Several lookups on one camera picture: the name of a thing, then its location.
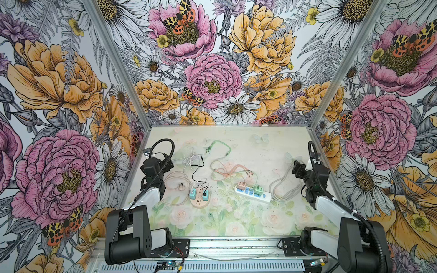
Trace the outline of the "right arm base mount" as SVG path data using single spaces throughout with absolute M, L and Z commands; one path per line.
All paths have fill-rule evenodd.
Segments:
M 283 250 L 285 257 L 325 257 L 327 253 L 302 242 L 300 237 L 285 237 L 280 240 L 278 247 Z

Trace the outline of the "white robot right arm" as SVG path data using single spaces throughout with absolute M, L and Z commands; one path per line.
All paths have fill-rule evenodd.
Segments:
M 346 273 L 391 273 L 393 263 L 384 228 L 346 208 L 326 190 L 330 169 L 311 162 L 311 167 L 295 161 L 292 173 L 305 184 L 305 199 L 339 228 L 331 235 L 320 228 L 305 227 L 299 246 L 305 254 L 320 250 L 339 263 Z

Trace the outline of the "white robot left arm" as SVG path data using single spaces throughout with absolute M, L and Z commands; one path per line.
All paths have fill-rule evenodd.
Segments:
M 119 265 L 153 255 L 169 255 L 174 247 L 168 228 L 152 230 L 149 214 L 163 198 L 166 186 L 163 176 L 174 167 L 171 157 L 147 158 L 141 166 L 145 175 L 140 193 L 125 209 L 113 210 L 106 222 L 105 261 Z

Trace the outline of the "teal charger plug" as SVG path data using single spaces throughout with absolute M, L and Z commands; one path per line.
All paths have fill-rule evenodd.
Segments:
M 202 200 L 208 201 L 209 200 L 209 190 L 205 190 L 202 194 Z
M 189 198 L 190 198 L 191 200 L 195 200 L 196 197 L 197 197 L 197 189 L 196 189 L 196 188 L 193 188 L 193 189 L 190 190 Z

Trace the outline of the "aluminium front rail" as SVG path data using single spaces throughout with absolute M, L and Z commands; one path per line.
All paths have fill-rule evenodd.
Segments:
M 292 236 L 283 245 L 281 236 L 273 237 L 186 237 L 177 241 L 183 258 L 142 258 L 122 265 L 108 265 L 104 258 L 104 241 L 97 243 L 85 272 L 153 273 L 159 265 L 163 273 L 341 273 L 333 244 L 313 254 L 299 249 L 299 237 Z

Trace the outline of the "white blue power strip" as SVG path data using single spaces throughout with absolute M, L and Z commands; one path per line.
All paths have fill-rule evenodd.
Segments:
M 259 202 L 263 202 L 266 204 L 271 203 L 272 194 L 269 192 L 261 192 L 260 190 L 255 189 L 254 187 L 240 187 L 235 186 L 234 191 L 237 195 L 247 197 L 249 199 L 257 200 Z

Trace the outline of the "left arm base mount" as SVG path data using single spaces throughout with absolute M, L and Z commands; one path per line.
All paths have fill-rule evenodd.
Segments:
M 173 248 L 168 251 L 152 251 L 151 258 L 188 258 L 191 240 L 187 238 L 173 239 Z

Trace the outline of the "green charger plug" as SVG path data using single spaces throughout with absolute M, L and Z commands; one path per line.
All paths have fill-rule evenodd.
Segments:
M 264 189 L 260 185 L 253 187 L 253 193 L 257 196 L 262 196 L 264 194 Z

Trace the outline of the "pink brown charger plug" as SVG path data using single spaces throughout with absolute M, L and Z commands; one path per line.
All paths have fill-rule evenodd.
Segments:
M 237 184 L 237 189 L 238 189 L 239 191 L 245 191 L 245 190 L 246 190 L 246 182 L 239 182 L 239 183 Z

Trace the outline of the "round pink power socket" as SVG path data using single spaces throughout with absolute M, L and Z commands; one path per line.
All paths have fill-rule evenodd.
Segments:
M 198 187 L 198 188 L 196 188 L 197 189 L 197 197 L 196 197 L 196 199 L 195 200 L 191 200 L 190 198 L 190 202 L 191 202 L 191 204 L 195 207 L 195 208 L 198 208 L 198 209 L 201 209 L 201 208 L 205 208 L 208 204 L 209 204 L 209 202 L 210 202 L 210 195 L 209 195 L 209 200 L 208 201 L 203 201 L 202 200 L 202 194 L 203 194 L 203 192 L 205 191 L 205 189 L 203 189 L 203 188 L 200 188 L 200 187 Z

